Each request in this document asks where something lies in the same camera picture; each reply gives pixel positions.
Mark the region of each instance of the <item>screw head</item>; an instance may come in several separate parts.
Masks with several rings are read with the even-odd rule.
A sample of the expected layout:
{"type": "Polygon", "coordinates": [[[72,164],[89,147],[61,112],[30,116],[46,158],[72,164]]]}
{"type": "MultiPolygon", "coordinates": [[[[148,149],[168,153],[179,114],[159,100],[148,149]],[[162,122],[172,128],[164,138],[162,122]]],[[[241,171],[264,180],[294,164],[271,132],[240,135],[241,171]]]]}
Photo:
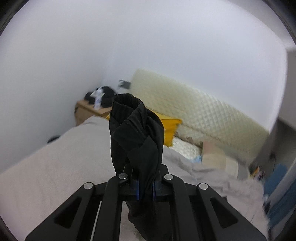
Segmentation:
{"type": "Polygon", "coordinates": [[[92,183],[85,183],[85,184],[83,185],[84,189],[91,189],[92,186],[93,186],[92,183]]]}
{"type": "Polygon", "coordinates": [[[172,174],[165,174],[164,175],[164,179],[166,179],[166,180],[172,180],[173,179],[173,175],[172,174]]]}
{"type": "Polygon", "coordinates": [[[199,188],[202,189],[202,190],[207,190],[209,186],[206,184],[206,183],[200,183],[199,184],[199,188]]]}
{"type": "Polygon", "coordinates": [[[118,175],[119,179],[124,180],[128,178],[128,175],[126,173],[121,173],[118,175]]]}

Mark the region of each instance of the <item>black metal bracket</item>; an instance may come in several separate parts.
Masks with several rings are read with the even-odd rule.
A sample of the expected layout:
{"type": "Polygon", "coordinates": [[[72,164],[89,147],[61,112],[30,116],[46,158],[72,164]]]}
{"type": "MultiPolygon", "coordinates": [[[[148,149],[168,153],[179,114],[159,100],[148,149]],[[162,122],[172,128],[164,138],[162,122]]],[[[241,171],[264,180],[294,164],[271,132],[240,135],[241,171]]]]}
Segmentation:
{"type": "MultiPolygon", "coordinates": [[[[137,200],[137,172],[127,164],[124,173],[107,183],[85,183],[25,241],[117,241],[122,201],[137,200]]],[[[151,201],[170,203],[174,241],[266,241],[262,233],[209,185],[184,183],[169,174],[165,165],[157,173],[151,201]]]]}

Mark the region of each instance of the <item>grey fabric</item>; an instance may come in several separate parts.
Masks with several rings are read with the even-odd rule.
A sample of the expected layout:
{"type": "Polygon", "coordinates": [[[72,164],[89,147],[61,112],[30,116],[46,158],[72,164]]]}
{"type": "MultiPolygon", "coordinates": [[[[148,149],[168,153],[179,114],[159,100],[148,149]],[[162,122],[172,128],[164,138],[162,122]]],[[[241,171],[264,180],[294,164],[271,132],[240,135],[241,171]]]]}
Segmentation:
{"type": "Polygon", "coordinates": [[[239,172],[237,173],[237,179],[239,179],[239,180],[248,179],[248,177],[249,177],[248,167],[244,164],[239,163],[239,162],[237,162],[237,165],[239,166],[239,172]]]}
{"type": "MultiPolygon", "coordinates": [[[[0,174],[0,216],[18,239],[25,237],[85,182],[108,181],[115,175],[110,154],[107,120],[91,117],[55,142],[0,174]]],[[[262,204],[263,186],[255,180],[240,181],[224,171],[191,163],[168,147],[163,147],[163,164],[170,173],[197,185],[208,183],[267,236],[262,204]]],[[[123,206],[120,240],[143,240],[128,221],[123,206]]]]}

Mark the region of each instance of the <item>black fabric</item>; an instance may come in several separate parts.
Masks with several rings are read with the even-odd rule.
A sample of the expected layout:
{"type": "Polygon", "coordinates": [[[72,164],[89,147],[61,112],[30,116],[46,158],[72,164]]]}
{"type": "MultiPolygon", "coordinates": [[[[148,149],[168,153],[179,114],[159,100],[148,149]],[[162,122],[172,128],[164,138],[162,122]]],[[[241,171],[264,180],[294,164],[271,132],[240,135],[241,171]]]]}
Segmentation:
{"type": "Polygon", "coordinates": [[[103,89],[104,95],[102,96],[101,106],[103,108],[111,107],[113,103],[113,97],[116,93],[113,89],[111,89],[108,86],[103,86],[102,89],[103,89]]]}
{"type": "Polygon", "coordinates": [[[110,112],[111,157],[116,174],[131,163],[139,172],[138,202],[127,202],[128,219],[148,241],[170,240],[168,203],[152,201],[152,185],[159,170],[164,141],[160,119],[131,94],[114,96],[110,112]]]}
{"type": "Polygon", "coordinates": [[[29,0],[1,0],[0,1],[0,35],[12,19],[12,17],[28,2],[29,0]]]}
{"type": "Polygon", "coordinates": [[[17,241],[15,236],[10,232],[3,219],[0,217],[0,240],[1,241],[17,241]]]}
{"type": "Polygon", "coordinates": [[[89,104],[94,104],[96,98],[91,96],[92,92],[87,92],[84,99],[89,102],[89,104]]]}

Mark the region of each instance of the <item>white mattress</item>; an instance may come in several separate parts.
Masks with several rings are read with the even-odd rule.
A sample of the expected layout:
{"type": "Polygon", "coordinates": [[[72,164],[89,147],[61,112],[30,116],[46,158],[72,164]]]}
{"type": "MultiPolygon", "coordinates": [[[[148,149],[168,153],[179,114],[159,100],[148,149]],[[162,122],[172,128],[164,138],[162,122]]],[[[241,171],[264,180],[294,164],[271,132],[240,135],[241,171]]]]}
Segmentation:
{"type": "MultiPolygon", "coordinates": [[[[183,141],[178,137],[173,138],[173,145],[170,147],[170,149],[180,153],[182,156],[189,159],[190,161],[193,161],[198,155],[202,155],[202,148],[189,142],[183,141]]],[[[240,180],[245,180],[249,178],[249,169],[245,164],[239,163],[232,157],[226,157],[224,161],[225,164],[223,171],[240,180]]],[[[203,164],[208,167],[214,167],[218,169],[220,167],[219,163],[214,160],[204,161],[203,164]]]]}
{"type": "Polygon", "coordinates": [[[148,108],[182,119],[175,133],[180,139],[228,147],[248,165],[268,137],[267,130],[226,102],[160,74],[137,69],[130,91],[148,108]]]}
{"type": "MultiPolygon", "coordinates": [[[[0,175],[0,215],[19,240],[25,237],[85,182],[106,182],[115,175],[110,155],[108,121],[89,118],[57,141],[0,175]]],[[[163,164],[170,173],[197,185],[208,183],[258,230],[267,236],[262,209],[263,187],[254,180],[239,181],[223,171],[191,163],[164,146],[163,164]]],[[[142,239],[127,219],[123,205],[120,240],[142,239]]]]}

